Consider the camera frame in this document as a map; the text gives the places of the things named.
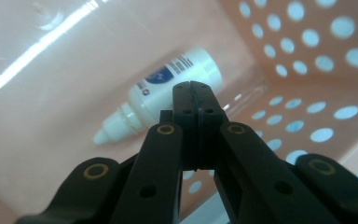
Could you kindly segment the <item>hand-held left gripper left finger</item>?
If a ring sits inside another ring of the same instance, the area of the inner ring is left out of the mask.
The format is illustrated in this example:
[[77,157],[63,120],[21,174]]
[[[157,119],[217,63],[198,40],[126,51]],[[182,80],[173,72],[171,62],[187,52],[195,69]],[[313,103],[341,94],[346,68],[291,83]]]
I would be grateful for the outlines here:
[[160,112],[160,122],[171,122],[182,128],[182,162],[185,171],[197,170],[196,111],[190,82],[182,82],[172,88],[172,109]]

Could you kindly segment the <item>pink perforated plastic basket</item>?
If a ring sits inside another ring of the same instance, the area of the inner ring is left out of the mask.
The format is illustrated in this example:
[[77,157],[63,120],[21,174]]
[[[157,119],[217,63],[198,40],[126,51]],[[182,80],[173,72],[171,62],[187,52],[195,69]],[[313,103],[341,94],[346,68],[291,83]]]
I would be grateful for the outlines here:
[[205,48],[219,102],[283,159],[332,157],[358,175],[358,0],[0,0],[0,224],[43,210],[98,147],[128,89]]

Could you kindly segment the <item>white bottle with blue label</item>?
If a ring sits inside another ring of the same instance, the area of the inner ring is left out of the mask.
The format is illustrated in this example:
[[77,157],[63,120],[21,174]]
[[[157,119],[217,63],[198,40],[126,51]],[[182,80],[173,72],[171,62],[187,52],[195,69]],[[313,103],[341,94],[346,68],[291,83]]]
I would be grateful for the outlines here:
[[172,109],[172,88],[188,81],[207,84],[214,93],[223,87],[217,64],[203,48],[178,55],[134,84],[129,89],[128,101],[103,121],[92,138],[93,143],[97,146],[118,143],[157,124],[160,111]]

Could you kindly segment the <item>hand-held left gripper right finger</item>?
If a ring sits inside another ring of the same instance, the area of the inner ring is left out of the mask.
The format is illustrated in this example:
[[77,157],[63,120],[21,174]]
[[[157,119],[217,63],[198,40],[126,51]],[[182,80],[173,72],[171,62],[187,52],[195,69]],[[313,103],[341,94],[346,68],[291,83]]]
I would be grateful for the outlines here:
[[197,166],[212,170],[217,159],[220,126],[227,116],[208,85],[192,82],[191,86],[197,108]]

